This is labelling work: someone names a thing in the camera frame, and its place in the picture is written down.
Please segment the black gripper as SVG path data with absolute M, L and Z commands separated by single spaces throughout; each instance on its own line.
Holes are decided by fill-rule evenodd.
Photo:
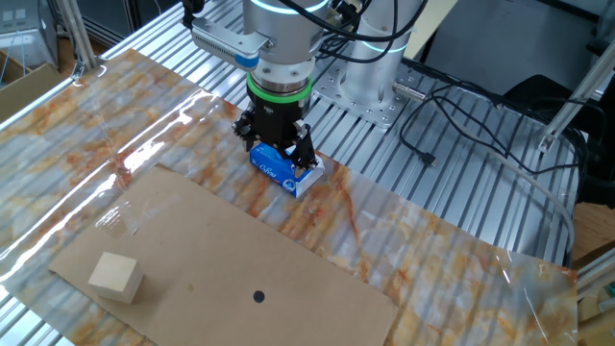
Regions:
M 311 139 L 310 126 L 302 120 L 309 107 L 309 98 L 291 103 L 275 103 L 254 97 L 253 109 L 244 111 L 233 123 L 234 134 L 249 152 L 256 142 L 268 145 L 291 145 L 289 155 L 296 172 L 315 168 L 318 164 Z

